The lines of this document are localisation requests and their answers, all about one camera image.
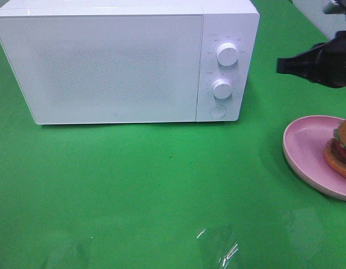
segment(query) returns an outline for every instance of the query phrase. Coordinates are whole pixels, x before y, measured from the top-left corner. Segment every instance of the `microwave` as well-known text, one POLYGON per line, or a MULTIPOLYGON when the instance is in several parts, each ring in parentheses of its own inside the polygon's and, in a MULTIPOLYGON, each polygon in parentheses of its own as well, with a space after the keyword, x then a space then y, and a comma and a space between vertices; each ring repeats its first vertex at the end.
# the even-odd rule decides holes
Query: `microwave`
POLYGON ((239 117, 249 0, 10 0, 0 42, 37 124, 239 117))

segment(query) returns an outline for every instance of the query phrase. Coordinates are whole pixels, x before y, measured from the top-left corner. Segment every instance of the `table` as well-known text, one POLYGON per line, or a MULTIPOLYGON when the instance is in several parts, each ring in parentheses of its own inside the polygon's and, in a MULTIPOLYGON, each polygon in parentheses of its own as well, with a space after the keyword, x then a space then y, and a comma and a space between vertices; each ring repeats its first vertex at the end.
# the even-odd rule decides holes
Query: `table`
POLYGON ((346 268, 346 202, 282 150, 296 118, 346 118, 346 88, 276 74, 326 38, 289 1, 253 2, 236 122, 38 126, 0 46, 1 269, 346 268))

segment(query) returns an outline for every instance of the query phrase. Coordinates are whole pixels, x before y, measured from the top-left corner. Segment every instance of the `sandwich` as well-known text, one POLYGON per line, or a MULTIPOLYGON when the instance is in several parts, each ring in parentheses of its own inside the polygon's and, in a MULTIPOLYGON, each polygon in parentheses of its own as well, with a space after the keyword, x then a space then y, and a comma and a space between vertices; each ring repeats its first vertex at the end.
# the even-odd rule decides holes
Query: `sandwich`
POLYGON ((325 148, 325 159, 332 169, 346 178, 346 120, 334 129, 334 137, 325 148))

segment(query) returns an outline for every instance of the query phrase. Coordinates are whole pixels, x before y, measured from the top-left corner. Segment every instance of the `plate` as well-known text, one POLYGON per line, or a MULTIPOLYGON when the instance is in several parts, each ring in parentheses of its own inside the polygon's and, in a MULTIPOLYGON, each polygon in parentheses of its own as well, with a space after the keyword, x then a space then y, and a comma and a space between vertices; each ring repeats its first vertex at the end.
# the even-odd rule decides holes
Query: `plate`
POLYGON ((316 190, 346 201, 346 179, 332 170, 324 149, 342 118, 313 115, 290 123, 284 132, 283 149, 295 173, 316 190))

